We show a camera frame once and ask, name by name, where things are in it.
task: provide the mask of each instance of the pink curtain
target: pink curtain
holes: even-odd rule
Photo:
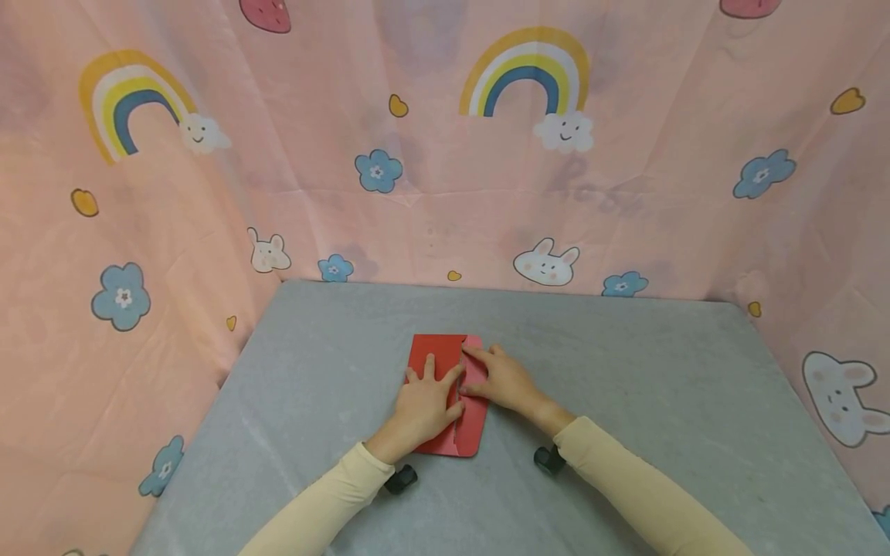
[[[0,547],[126,553],[287,278],[736,302],[890,528],[888,25],[3,4]]]

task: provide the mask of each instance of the rainbow print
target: rainbow print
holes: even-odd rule
[[[162,105],[177,125],[198,111],[173,74],[138,50],[108,52],[90,62],[80,77],[80,102],[110,165],[138,152],[129,119],[143,104]]]
[[[584,109],[587,100],[587,53],[569,33],[551,27],[529,27],[499,38],[480,57],[460,95],[460,113],[491,117],[508,85],[532,79],[544,87],[546,113]]]

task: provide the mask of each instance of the gray table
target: gray table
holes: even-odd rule
[[[890,545],[732,305],[287,282],[151,514],[135,556],[231,556],[388,415],[414,333],[501,342],[540,386],[659,467],[762,556]],[[337,556],[649,554],[547,444],[489,411],[473,459],[412,455]]]

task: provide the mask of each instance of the arm sleeve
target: arm sleeve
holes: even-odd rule
[[[363,444],[355,445],[266,523],[239,556],[320,556],[394,472]]]
[[[704,506],[590,419],[579,417],[554,442],[658,554],[753,556]]]

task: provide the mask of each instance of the smiling cloud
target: smiling cloud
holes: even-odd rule
[[[189,114],[179,123],[179,132],[185,146],[197,154],[231,147],[231,141],[211,117]]]
[[[547,150],[559,150],[564,155],[573,150],[584,152],[594,146],[594,138],[590,132],[594,128],[584,114],[547,114],[544,121],[535,125],[535,135],[541,138]]]

